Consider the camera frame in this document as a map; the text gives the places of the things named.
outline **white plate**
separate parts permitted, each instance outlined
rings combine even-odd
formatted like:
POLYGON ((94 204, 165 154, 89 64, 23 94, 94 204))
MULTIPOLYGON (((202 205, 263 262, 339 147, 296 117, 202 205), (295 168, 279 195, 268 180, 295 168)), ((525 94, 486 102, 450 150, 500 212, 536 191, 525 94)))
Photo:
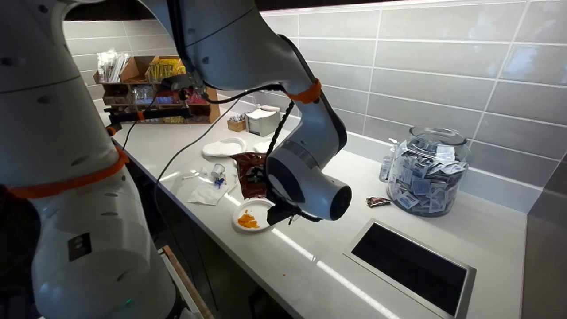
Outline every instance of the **white plate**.
POLYGON ((266 198, 250 198, 245 200, 233 214, 233 223, 245 230, 245 232, 261 232, 264 228, 270 227, 268 223, 268 209, 273 205, 273 202, 266 200, 266 198), (245 211, 248 209, 248 214, 252 214, 256 218, 256 221, 259 223, 259 227, 256 228, 247 228, 243 225, 238 223, 238 219, 245 214, 245 211))
POLYGON ((202 147, 206 157, 229 157, 245 150, 247 143, 241 138, 218 140, 202 147))

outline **subway tile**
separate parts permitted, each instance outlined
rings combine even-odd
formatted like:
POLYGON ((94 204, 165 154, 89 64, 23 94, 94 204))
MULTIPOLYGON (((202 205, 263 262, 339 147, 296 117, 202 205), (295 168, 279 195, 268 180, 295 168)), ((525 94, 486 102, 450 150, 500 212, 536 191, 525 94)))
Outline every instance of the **subway tile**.
POLYGON ((302 37, 371 37, 378 35, 380 14, 302 14, 302 37))
POLYGON ((465 136, 475 133, 481 111, 435 106, 385 95, 371 95, 369 115, 383 117, 408 126, 431 126, 459 129, 465 136))
POLYGON ((376 141, 374 138, 349 133, 349 141, 346 150, 369 157, 373 161, 383 161, 383 157, 392 152, 392 143, 376 141))
POLYGON ((567 87, 500 81, 491 99, 489 111, 567 126, 567 87))
POLYGON ((504 44, 380 40, 376 67, 493 78, 505 53, 504 44))
POLYGON ((562 193, 567 200, 567 154, 564 156, 562 163, 555 168, 553 177, 546 184, 550 191, 562 193))
POLYGON ((124 39, 78 39, 70 40, 71 55, 96 55, 107 49, 130 51, 128 40, 124 39))
POLYGON ((520 212, 530 212, 541 195, 539 188, 511 182, 484 170, 468 170, 459 180, 459 189, 520 212))
POLYGON ((511 40, 525 3, 385 9, 381 39, 511 40))
POLYGON ((144 35, 169 35, 171 33, 162 26, 139 26, 139 28, 124 28, 128 37, 144 37, 144 35))
POLYGON ((66 37, 66 40, 70 40, 70 39, 71 39, 71 28, 70 28, 70 26, 66 26, 66 25, 64 25, 64 37, 66 37))
POLYGON ((335 113, 341 117, 348 131, 364 133, 365 117, 362 113, 351 113, 344 110, 335 110, 335 113))
POLYGON ((566 136, 567 127, 488 113, 477 140, 560 159, 567 149, 566 136))
POLYGON ((302 39, 302 53, 316 62, 373 65, 374 40, 302 39))
POLYGON ((369 94, 346 90, 339 87, 326 87, 325 95, 330 101, 332 108, 365 113, 369 104, 369 94))
POLYGON ((298 28, 272 28, 275 33, 282 33, 291 39, 296 46, 300 46, 300 30, 298 28))
POLYGON ((403 141, 410 138, 410 127, 411 126, 396 124, 385 118, 367 117, 364 134, 381 141, 390 141, 390 138, 403 141))
POLYGON ((87 90, 93 99, 103 99, 105 88, 101 85, 87 85, 87 90))
POLYGON ((273 94, 273 92, 256 92, 247 95, 245 101, 250 101, 254 104, 279 106, 282 110, 289 106, 289 97, 286 94, 273 94))
POLYGON ((493 79, 376 69, 373 92, 484 110, 493 79))
POLYGON ((73 60, 80 71, 98 69, 98 55, 75 55, 73 60))
POLYGON ((472 145, 468 161, 475 168, 536 186, 546 184, 559 163, 477 141, 472 145))
POLYGON ((171 46, 171 56, 179 56, 176 44, 171 46))
POLYGON ((567 46, 516 44, 502 78, 567 85, 567 46))
POLYGON ((334 64, 309 64, 314 74, 323 81, 323 85, 346 87, 355 90, 369 90, 371 74, 369 67, 348 67, 334 64))
POLYGON ((70 28, 162 28, 158 19, 64 21, 70 28))
POLYGON ((71 39, 126 37, 124 28, 71 28, 71 39))
POLYGON ((567 42, 567 1, 534 1, 520 28, 518 40, 567 42))
POLYGON ((174 40, 169 35, 128 37, 132 49, 171 48, 174 40))
POLYGON ((132 56, 149 56, 149 55, 171 56, 172 49, 171 48, 132 49, 130 55, 132 56))
POLYGON ((272 28, 300 28, 300 16, 298 14, 268 14, 266 23, 272 28))
POLYGON ((82 71, 82 78, 84 78, 85 85, 96 85, 94 83, 94 71, 82 71))

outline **orange stripe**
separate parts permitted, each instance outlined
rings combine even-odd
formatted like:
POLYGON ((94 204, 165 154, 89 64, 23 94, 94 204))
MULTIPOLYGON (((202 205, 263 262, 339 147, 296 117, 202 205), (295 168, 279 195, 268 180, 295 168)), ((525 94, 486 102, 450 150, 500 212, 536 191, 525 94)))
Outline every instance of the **orange stripe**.
POLYGON ((310 88, 307 88, 305 92, 300 94, 287 94, 293 101, 300 101, 300 102, 314 102, 319 101, 321 97, 321 81, 316 78, 314 85, 310 88))
POLYGON ((43 198, 43 196, 54 196, 75 188, 84 188, 87 184, 105 180, 116 175, 117 172, 121 172, 123 166, 128 163, 128 154, 124 152, 124 149, 117 147, 117 150, 119 150, 119 159, 114 165, 107 166, 105 170, 100 170, 78 179, 62 180, 62 182, 9 188, 9 193, 20 198, 43 198))

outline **brown food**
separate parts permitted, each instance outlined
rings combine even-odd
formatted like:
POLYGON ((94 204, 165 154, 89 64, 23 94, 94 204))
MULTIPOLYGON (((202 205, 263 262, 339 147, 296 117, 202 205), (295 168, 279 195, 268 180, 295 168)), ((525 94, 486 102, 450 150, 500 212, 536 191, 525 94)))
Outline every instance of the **brown food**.
POLYGON ((245 198, 266 196, 268 193, 266 182, 250 179, 254 170, 264 170, 266 154, 241 152, 231 157, 236 159, 238 179, 241 182, 243 196, 245 198))
POLYGON ((257 228, 259 221, 248 212, 248 209, 245 211, 245 214, 241 218, 238 218, 238 223, 245 228, 257 228))

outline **box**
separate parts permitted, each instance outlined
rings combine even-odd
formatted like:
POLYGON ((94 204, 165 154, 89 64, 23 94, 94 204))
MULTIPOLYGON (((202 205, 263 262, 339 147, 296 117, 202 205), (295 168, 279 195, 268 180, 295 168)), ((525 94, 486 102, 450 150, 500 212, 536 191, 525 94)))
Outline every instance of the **box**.
POLYGON ((247 131, 247 120, 245 118, 233 117, 233 118, 227 120, 227 126, 229 126, 231 131, 236 131, 236 133, 247 131))
POLYGON ((272 134, 280 124, 280 108, 263 106, 256 111, 245 113, 247 127, 254 134, 272 134))

